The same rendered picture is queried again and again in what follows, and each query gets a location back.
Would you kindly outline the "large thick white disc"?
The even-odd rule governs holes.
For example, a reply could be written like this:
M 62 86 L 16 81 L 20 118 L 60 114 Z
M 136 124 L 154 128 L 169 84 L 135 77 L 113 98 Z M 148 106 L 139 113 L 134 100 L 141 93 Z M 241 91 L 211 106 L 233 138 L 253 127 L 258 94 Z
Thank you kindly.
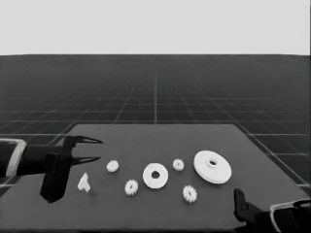
M 193 167 L 196 173 L 209 183 L 226 183 L 232 175 L 232 169 L 228 161 L 211 150 L 199 151 L 194 156 Z

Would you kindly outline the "small white T-shaped piece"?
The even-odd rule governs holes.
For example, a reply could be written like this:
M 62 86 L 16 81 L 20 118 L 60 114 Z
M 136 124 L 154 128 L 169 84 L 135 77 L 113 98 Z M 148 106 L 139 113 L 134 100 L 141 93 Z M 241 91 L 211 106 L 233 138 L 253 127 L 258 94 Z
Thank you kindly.
M 80 178 L 80 181 L 78 183 L 78 190 L 84 190 L 85 192 L 90 191 L 90 185 L 88 183 L 88 174 L 84 173 L 82 177 Z

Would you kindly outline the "white round carrier with pins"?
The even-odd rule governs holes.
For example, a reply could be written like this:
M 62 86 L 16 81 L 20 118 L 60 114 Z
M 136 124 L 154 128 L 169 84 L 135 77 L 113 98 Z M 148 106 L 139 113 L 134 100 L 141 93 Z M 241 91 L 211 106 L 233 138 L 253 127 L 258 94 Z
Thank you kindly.
M 154 178 L 153 173 L 158 172 L 158 177 Z M 168 182 L 168 171 L 160 163 L 150 163 L 143 171 L 144 184 L 151 189 L 159 189 Z

